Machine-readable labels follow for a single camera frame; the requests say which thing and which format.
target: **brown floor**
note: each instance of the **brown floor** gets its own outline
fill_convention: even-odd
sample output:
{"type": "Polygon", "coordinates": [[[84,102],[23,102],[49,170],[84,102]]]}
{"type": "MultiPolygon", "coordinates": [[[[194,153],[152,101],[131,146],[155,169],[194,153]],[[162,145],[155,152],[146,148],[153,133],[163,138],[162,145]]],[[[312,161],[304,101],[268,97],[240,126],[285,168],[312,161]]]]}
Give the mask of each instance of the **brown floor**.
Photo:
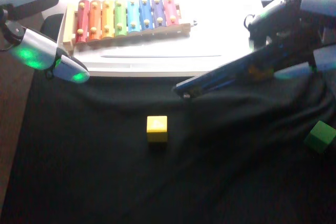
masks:
{"type": "MultiPolygon", "coordinates": [[[[38,30],[42,23],[41,14],[20,21],[38,30]]],[[[0,54],[0,216],[33,72],[9,54],[0,54]]]]}

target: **yellow cube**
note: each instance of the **yellow cube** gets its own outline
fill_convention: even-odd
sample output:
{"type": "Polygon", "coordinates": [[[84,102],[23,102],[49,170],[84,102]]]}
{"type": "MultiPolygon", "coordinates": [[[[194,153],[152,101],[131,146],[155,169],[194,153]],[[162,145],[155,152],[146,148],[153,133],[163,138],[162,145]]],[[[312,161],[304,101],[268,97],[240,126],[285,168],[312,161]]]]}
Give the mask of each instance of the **yellow cube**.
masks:
{"type": "Polygon", "coordinates": [[[147,117],[147,140],[149,143],[165,143],[168,141],[167,116],[147,117]]]}

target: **black tablecloth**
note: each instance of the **black tablecloth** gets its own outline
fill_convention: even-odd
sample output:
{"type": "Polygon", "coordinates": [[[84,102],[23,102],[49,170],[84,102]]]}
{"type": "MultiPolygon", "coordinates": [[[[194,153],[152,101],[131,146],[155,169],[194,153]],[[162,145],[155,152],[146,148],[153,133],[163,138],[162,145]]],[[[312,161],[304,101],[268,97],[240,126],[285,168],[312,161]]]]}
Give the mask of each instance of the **black tablecloth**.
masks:
{"type": "Polygon", "coordinates": [[[0,223],[336,223],[336,161],[303,144],[318,120],[336,125],[323,76],[192,103],[171,92],[183,79],[35,72],[0,223]],[[148,148],[148,115],[168,116],[163,152],[148,148]]]}

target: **white table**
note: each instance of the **white table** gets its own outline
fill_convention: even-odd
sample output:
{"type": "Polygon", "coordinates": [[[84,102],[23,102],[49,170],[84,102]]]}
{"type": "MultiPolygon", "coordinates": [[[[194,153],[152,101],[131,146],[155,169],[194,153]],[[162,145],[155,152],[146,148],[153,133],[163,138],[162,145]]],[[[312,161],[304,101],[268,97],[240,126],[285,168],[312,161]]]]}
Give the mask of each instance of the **white table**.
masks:
{"type": "MultiPolygon", "coordinates": [[[[80,0],[66,1],[59,5],[66,6],[69,2],[77,5],[80,0]]],[[[189,37],[84,52],[75,50],[73,55],[88,67],[92,76],[153,77],[202,74],[251,51],[243,21],[247,14],[261,11],[260,0],[176,2],[180,4],[183,18],[198,22],[189,37]]]]}

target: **toy xylophone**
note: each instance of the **toy xylophone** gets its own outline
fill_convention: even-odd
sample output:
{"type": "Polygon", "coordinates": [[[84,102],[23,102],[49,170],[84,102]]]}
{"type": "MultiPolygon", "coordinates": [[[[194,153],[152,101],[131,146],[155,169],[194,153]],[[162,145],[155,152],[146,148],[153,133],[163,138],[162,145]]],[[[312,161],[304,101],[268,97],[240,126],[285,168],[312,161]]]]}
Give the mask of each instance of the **toy xylophone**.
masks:
{"type": "Polygon", "coordinates": [[[174,0],[81,0],[69,4],[62,44],[73,51],[78,44],[142,36],[145,34],[189,34],[193,24],[183,22],[174,0]]]}

